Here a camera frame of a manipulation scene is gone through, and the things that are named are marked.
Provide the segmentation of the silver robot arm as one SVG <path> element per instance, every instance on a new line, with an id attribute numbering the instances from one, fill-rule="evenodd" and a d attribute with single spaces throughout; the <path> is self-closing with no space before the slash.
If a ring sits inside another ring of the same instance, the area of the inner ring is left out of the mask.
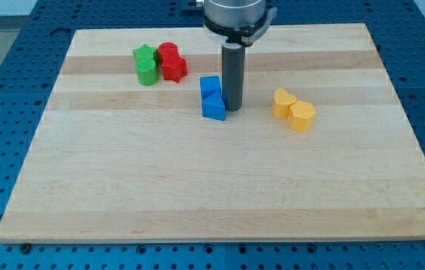
<path id="1" fill-rule="evenodd" d="M 250 47 L 269 29 L 277 16 L 266 0 L 196 0 L 202 11 L 205 34 L 222 47 Z"/>

